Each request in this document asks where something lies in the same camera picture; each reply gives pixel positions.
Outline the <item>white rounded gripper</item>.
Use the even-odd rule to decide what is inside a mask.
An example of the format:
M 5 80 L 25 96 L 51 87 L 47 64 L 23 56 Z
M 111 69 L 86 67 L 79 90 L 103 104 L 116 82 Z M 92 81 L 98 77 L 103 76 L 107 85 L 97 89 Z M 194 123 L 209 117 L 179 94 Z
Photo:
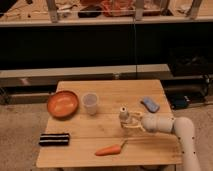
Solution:
M 171 133 L 174 120 L 165 116 L 146 114 L 143 116 L 141 112 L 131 112 L 133 118 L 142 119 L 141 124 L 121 124 L 122 128 L 139 129 L 147 132 Z

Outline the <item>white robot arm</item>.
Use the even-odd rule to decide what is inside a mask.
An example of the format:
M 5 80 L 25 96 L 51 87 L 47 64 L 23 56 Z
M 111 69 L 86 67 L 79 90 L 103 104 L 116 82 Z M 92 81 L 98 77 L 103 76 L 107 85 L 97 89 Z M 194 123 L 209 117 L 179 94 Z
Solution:
M 121 112 L 119 119 L 123 128 L 139 128 L 149 133 L 174 134 L 178 138 L 182 150 L 183 171 L 201 171 L 195 148 L 195 126 L 189 118 L 156 114 L 142 115 L 141 113 L 131 115 L 127 112 Z

